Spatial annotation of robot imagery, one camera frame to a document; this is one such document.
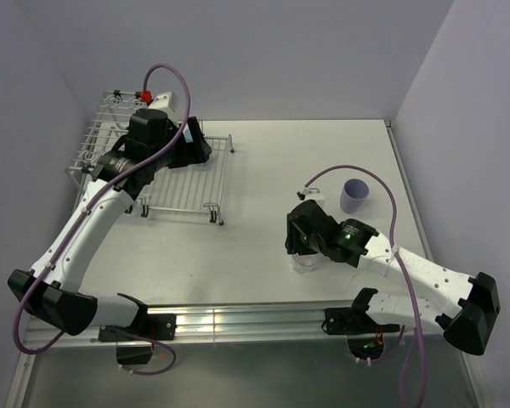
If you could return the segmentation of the clear glass cup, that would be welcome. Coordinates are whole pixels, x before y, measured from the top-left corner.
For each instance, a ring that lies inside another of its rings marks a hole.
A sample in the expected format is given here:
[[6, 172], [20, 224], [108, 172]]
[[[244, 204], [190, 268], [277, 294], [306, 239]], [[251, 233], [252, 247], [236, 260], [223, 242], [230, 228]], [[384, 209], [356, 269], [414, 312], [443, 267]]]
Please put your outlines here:
[[313, 272], [319, 264], [319, 256], [317, 254], [291, 256], [292, 269], [299, 274], [307, 274]]

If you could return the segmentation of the blue cup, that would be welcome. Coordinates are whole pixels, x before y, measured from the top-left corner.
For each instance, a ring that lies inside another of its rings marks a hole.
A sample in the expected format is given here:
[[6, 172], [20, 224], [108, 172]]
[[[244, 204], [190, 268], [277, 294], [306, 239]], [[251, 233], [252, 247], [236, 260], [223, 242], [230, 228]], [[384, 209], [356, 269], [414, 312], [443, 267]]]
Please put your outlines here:
[[191, 133], [191, 131], [190, 131], [190, 129], [188, 127], [184, 130], [184, 139], [185, 139], [186, 143], [192, 143], [193, 142], [192, 133]]

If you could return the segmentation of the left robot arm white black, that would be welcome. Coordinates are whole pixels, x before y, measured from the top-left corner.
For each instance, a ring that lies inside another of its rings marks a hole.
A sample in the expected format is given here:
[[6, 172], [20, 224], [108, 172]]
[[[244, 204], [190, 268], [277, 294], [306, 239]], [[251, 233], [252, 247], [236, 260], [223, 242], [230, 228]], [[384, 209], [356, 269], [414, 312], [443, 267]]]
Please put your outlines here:
[[144, 336], [144, 303], [122, 294], [82, 294], [82, 281], [111, 227], [159, 171], [202, 164], [210, 155], [196, 117], [176, 122], [168, 108], [135, 111], [125, 133], [90, 168], [82, 198], [50, 248], [28, 270], [9, 276], [18, 311], [71, 336], [90, 326], [117, 326], [129, 339]]

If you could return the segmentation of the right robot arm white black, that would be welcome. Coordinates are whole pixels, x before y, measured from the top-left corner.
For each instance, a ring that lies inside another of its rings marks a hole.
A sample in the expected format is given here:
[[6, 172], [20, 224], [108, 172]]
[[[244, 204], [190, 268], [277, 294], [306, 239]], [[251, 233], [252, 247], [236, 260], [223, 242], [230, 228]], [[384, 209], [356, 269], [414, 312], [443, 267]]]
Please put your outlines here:
[[392, 244], [357, 219], [341, 223], [313, 200], [286, 217], [285, 248], [290, 255], [321, 255], [336, 264], [370, 272], [408, 291], [405, 296], [364, 287], [348, 307], [325, 310], [329, 335], [399, 332], [420, 326], [437, 332], [456, 349], [482, 355], [501, 311], [496, 280], [484, 272], [468, 275], [447, 269]]

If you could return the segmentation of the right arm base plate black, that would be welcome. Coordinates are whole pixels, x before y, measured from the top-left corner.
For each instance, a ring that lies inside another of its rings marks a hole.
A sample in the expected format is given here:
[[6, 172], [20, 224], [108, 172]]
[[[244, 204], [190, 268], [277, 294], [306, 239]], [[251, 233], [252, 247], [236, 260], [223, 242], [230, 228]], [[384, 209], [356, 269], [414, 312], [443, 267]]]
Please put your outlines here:
[[368, 305], [344, 308], [327, 308], [321, 330], [327, 335], [357, 336], [368, 334], [386, 334], [400, 331], [397, 324], [381, 325], [368, 314]]

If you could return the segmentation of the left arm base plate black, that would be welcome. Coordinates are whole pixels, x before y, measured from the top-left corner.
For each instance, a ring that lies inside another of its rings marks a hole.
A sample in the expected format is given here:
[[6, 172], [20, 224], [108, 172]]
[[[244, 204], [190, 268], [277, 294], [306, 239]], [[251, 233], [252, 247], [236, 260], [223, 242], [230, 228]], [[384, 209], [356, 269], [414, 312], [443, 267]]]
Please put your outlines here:
[[98, 341], [101, 343], [119, 343], [127, 341], [171, 341], [175, 338], [176, 314], [148, 314], [143, 323], [113, 328], [106, 326], [99, 329]]

